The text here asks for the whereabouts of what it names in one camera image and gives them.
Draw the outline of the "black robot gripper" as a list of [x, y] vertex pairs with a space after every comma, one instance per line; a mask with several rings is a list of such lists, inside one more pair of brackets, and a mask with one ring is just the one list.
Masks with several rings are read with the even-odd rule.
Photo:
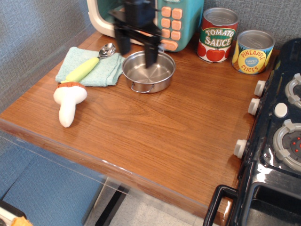
[[114, 32], [121, 55], [131, 49], [130, 40], [144, 45], [145, 67], [149, 68], [157, 62], [160, 48], [161, 31], [155, 25], [157, 9], [154, 0], [124, 0], [123, 11], [111, 10], [114, 18]]

